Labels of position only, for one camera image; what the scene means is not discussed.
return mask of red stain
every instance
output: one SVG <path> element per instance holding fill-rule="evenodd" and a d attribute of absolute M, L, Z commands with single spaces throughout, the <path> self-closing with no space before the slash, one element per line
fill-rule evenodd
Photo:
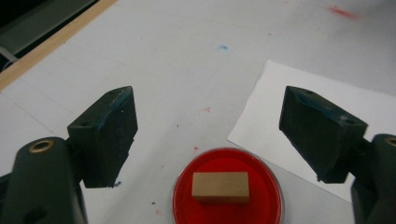
<path fill-rule="evenodd" d="M 330 10 L 330 12 L 332 12 L 334 14 L 346 17 L 346 18 L 351 19 L 351 20 L 356 20 L 358 18 L 357 15 L 355 15 L 355 14 L 353 14 L 351 12 L 345 11 L 345 10 L 339 8 L 338 6 L 329 7 L 329 10 Z"/>
<path fill-rule="evenodd" d="M 207 112 L 207 113 L 210 113 L 210 106 L 205 107 L 205 108 L 203 108 L 203 109 L 200 109 L 199 111 L 205 111 L 205 112 Z"/>

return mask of red petri dish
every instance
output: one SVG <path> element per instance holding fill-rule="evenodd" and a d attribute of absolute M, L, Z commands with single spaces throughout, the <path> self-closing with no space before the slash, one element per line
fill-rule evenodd
<path fill-rule="evenodd" d="M 249 203 L 202 204 L 191 196 L 194 172 L 247 172 Z M 282 194 L 276 178 L 257 156 L 241 149 L 216 148 L 201 154 L 181 172 L 173 194 L 176 224 L 278 224 Z"/>

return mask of wooden block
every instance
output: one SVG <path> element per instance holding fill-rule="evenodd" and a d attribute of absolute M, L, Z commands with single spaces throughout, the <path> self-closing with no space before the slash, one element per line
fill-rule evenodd
<path fill-rule="evenodd" d="M 248 172 L 194 173 L 191 196 L 201 203 L 248 203 Z"/>

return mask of blue stain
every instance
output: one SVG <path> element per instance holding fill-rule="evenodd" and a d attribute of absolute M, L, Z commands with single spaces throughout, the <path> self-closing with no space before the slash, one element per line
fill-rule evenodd
<path fill-rule="evenodd" d="M 218 49 L 228 50 L 228 47 L 225 45 L 219 45 Z"/>

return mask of white table surface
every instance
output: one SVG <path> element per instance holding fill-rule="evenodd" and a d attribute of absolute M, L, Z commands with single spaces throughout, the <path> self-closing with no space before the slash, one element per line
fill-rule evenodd
<path fill-rule="evenodd" d="M 131 85 L 139 131 L 120 186 L 83 190 L 89 221 L 173 223 L 177 175 L 210 148 L 234 147 L 227 135 L 267 60 L 396 95 L 395 12 L 388 0 L 120 0 L 1 91 L 0 175 L 20 147 L 67 138 L 97 98 Z M 353 223 L 350 203 L 268 165 L 285 223 Z"/>

